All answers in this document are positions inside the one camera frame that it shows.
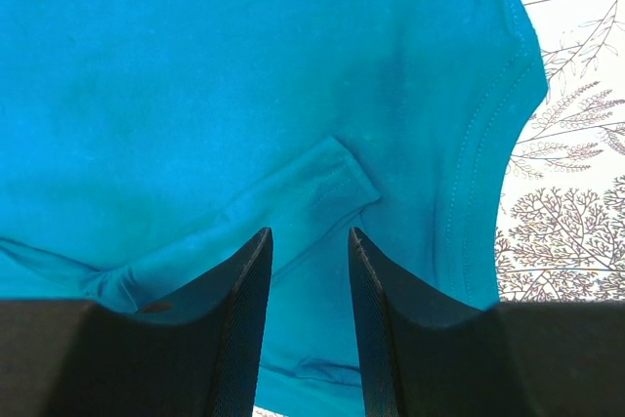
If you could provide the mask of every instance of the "floral patterned tablecloth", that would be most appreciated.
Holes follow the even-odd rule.
[[[550,92],[504,180],[501,299],[625,300],[625,0],[522,1]]]

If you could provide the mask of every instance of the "teal cloth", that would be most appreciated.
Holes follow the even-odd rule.
[[[363,415],[350,227],[498,301],[546,93],[520,0],[0,0],[0,295],[120,312],[273,229],[257,404]]]

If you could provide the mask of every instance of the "garment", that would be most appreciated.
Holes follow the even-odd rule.
[[[350,227],[478,308],[546,93],[520,0],[0,0],[0,295],[120,312],[271,227],[257,404],[363,415]]]

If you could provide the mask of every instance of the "black plastic part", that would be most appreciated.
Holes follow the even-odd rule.
[[[625,306],[500,303],[480,312],[350,233],[367,417],[625,415]]]
[[[2,417],[253,412],[272,237],[134,314],[87,301],[0,302]]]

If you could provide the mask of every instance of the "blue shirt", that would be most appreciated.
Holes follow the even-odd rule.
[[[0,0],[0,294],[120,312],[271,227],[257,404],[363,414],[358,226],[486,308],[546,92],[520,0]]]

